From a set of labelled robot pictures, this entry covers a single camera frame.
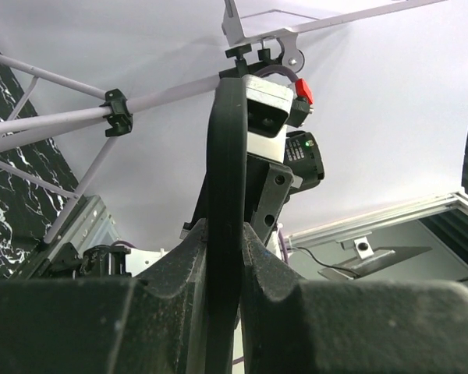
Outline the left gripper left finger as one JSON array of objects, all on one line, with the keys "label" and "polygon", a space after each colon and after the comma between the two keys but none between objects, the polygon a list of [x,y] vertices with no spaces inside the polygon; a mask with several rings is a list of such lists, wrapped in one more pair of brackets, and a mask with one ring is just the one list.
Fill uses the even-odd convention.
[{"label": "left gripper left finger", "polygon": [[0,373],[202,373],[206,239],[136,278],[0,280]]}]

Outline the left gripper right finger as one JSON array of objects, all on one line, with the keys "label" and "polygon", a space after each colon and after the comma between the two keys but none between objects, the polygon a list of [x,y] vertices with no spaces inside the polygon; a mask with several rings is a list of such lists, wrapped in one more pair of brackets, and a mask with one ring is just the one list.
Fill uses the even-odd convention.
[{"label": "left gripper right finger", "polygon": [[308,280],[243,226],[248,373],[468,373],[468,288]]}]

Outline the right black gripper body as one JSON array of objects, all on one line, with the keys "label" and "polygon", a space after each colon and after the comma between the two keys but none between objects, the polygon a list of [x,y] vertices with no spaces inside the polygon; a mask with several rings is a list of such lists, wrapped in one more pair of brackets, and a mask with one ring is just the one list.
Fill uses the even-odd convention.
[{"label": "right black gripper body", "polygon": [[214,242],[241,249],[244,226],[250,225],[258,240],[268,241],[287,201],[293,173],[290,167],[254,154],[246,154],[245,166],[224,157],[207,155],[207,171],[193,216],[183,224],[186,238],[198,221],[214,228]]}]

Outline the black phone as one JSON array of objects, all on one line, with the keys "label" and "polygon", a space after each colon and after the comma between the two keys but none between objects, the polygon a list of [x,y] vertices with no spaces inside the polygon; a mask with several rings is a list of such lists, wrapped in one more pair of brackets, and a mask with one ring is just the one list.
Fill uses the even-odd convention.
[{"label": "black phone", "polygon": [[207,129],[207,373],[232,370],[241,288],[246,138],[244,82],[221,79]]}]

